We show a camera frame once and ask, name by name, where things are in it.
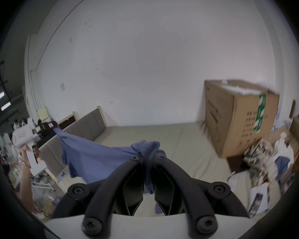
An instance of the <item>blue cloth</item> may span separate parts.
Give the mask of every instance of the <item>blue cloth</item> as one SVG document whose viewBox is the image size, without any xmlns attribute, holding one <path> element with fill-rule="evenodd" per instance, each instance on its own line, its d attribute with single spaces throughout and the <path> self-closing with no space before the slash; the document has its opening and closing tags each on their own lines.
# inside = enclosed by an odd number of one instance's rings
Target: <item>blue cloth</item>
<svg viewBox="0 0 299 239">
<path fill-rule="evenodd" d="M 62 146 L 62 161 L 69 167 L 71 177 L 82 177 L 86 183 L 107 178 L 130 157 L 142 155 L 145 165 L 145 188 L 153 194 L 150 178 L 152 158 L 156 153 L 166 157 L 160 150 L 159 141 L 145 141 L 134 143 L 129 147 L 107 147 L 87 139 L 68 134 L 60 128 L 53 130 L 60 139 Z"/>
<path fill-rule="evenodd" d="M 278 174 L 276 176 L 277 181 L 279 181 L 281 176 L 287 171 L 289 161 L 290 159 L 287 157 L 277 157 L 277 159 L 275 160 L 278 167 Z"/>
</svg>

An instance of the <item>human arm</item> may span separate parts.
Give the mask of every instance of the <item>human arm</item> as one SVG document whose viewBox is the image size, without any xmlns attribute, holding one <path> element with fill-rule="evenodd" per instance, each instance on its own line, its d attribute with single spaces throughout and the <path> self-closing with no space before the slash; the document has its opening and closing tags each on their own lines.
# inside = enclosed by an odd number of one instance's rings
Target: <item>human arm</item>
<svg viewBox="0 0 299 239">
<path fill-rule="evenodd" d="M 32 199 L 32 183 L 31 183 L 31 171 L 30 163 L 27 156 L 27 151 L 31 151 L 28 146 L 23 146 L 21 150 L 22 159 L 24 164 L 21 170 L 21 182 L 20 182 L 20 200 L 24 207 L 31 213 L 35 212 L 35 205 Z M 39 150 L 34 150 L 35 155 L 39 155 Z"/>
</svg>

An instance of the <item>bolt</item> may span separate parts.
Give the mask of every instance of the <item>bolt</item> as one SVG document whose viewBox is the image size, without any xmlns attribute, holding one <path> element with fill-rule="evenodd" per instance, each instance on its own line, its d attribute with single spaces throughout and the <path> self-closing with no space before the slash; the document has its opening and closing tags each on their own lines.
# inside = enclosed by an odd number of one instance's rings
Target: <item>bolt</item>
<svg viewBox="0 0 299 239">
<path fill-rule="evenodd" d="M 217 193 L 224 193 L 226 189 L 225 189 L 222 185 L 218 185 L 218 186 L 215 186 L 215 187 L 214 187 L 214 190 L 215 190 Z"/>
<path fill-rule="evenodd" d="M 196 223 L 196 229 L 201 234 L 209 234 L 217 229 L 217 221 L 212 216 L 205 216 L 200 218 Z"/>
<path fill-rule="evenodd" d="M 81 187 L 77 187 L 75 189 L 73 189 L 73 193 L 76 195 L 81 195 L 84 192 L 84 188 Z"/>
<path fill-rule="evenodd" d="M 101 233 L 102 223 L 96 218 L 85 218 L 82 223 L 84 233 L 95 236 Z"/>
<path fill-rule="evenodd" d="M 139 161 L 140 159 L 138 157 L 131 157 L 130 160 L 131 161 Z"/>
</svg>

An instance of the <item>electrical outlet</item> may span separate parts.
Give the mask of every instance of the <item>electrical outlet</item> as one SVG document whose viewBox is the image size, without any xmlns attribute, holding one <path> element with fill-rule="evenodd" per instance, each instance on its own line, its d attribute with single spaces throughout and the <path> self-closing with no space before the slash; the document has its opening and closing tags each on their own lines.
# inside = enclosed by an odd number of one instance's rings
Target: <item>electrical outlet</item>
<svg viewBox="0 0 299 239">
<path fill-rule="evenodd" d="M 62 84 L 60 85 L 60 88 L 61 88 L 61 91 L 65 90 L 65 88 L 64 88 L 64 83 L 62 83 Z"/>
</svg>

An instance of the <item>clutter pile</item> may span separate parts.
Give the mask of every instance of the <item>clutter pile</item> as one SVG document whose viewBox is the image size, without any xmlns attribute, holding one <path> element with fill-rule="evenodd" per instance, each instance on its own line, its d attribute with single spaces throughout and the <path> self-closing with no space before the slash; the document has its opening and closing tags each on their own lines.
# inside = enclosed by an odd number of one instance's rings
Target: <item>clutter pile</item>
<svg viewBox="0 0 299 239">
<path fill-rule="evenodd" d="M 253 187 L 261 186 L 265 181 L 272 181 L 278 174 L 278 167 L 274 161 L 274 149 L 270 142 L 261 139 L 244 152 L 244 161 L 249 169 Z"/>
<path fill-rule="evenodd" d="M 223 80 L 205 81 L 205 91 L 205 122 L 218 156 L 227 159 L 232 171 L 228 184 L 235 194 L 237 188 L 249 187 L 247 194 L 239 194 L 257 221 L 279 201 L 299 170 L 296 102 L 289 119 L 280 122 L 279 95 L 266 88 Z"/>
</svg>

